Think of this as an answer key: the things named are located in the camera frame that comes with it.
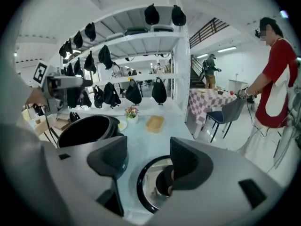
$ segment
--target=small plant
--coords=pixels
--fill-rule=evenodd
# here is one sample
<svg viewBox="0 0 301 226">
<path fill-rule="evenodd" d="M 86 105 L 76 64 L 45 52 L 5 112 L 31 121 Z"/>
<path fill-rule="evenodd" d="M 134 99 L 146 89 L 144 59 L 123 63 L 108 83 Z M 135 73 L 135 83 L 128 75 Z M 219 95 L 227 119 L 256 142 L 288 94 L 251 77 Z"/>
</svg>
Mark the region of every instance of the small plant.
<svg viewBox="0 0 301 226">
<path fill-rule="evenodd" d="M 125 115 L 127 118 L 135 118 L 135 116 L 139 113 L 138 109 L 134 107 L 133 105 L 131 107 L 128 107 L 125 109 Z"/>
</svg>

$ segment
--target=flower pot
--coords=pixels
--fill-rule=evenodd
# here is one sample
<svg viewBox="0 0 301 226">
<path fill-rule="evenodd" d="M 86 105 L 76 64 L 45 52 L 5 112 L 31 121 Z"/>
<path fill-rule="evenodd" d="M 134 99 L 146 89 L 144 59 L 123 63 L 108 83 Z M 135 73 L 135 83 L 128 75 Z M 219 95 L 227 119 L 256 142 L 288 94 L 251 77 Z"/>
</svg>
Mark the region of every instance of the flower pot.
<svg viewBox="0 0 301 226">
<path fill-rule="evenodd" d="M 136 124 L 137 121 L 138 121 L 138 115 L 135 116 L 134 118 L 128 117 L 127 120 L 128 120 L 130 123 L 132 123 L 132 124 Z"/>
</svg>

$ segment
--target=checkered tablecloth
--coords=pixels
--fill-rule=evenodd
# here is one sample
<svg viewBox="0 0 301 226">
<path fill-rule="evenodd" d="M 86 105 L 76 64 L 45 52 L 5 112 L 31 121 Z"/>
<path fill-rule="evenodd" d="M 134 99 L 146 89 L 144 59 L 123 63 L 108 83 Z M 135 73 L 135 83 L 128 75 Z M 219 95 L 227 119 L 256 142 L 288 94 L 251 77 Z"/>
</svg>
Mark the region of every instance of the checkered tablecloth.
<svg viewBox="0 0 301 226">
<path fill-rule="evenodd" d="M 206 122 L 207 112 L 210 112 L 214 107 L 222 107 L 235 99 L 235 95 L 230 95 L 227 92 L 219 95 L 213 89 L 190 89 L 188 107 L 196 115 L 196 123 L 203 126 Z"/>
</svg>

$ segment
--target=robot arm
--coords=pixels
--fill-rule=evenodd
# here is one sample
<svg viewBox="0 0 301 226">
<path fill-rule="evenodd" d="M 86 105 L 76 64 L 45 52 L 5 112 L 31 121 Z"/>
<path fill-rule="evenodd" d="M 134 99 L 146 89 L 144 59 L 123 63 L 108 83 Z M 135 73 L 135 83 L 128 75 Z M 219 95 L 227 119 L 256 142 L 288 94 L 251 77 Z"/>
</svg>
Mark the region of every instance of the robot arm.
<svg viewBox="0 0 301 226">
<path fill-rule="evenodd" d="M 67 89 L 84 88 L 93 85 L 93 81 L 80 77 L 62 76 L 60 71 L 40 60 L 34 73 L 33 80 L 42 89 L 47 99 L 48 110 L 45 115 L 57 113 L 68 106 Z"/>
</svg>

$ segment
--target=black pot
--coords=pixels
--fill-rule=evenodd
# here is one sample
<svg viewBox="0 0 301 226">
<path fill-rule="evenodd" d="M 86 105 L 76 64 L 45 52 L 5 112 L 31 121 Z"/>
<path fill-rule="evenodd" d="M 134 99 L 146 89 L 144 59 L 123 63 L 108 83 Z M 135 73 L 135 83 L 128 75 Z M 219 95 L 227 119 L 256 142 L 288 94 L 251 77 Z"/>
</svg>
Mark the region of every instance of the black pot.
<svg viewBox="0 0 301 226">
<path fill-rule="evenodd" d="M 80 119 L 61 133 L 57 145 L 62 148 L 123 136 L 118 132 L 118 124 L 118 119 L 106 115 L 93 115 Z"/>
</svg>

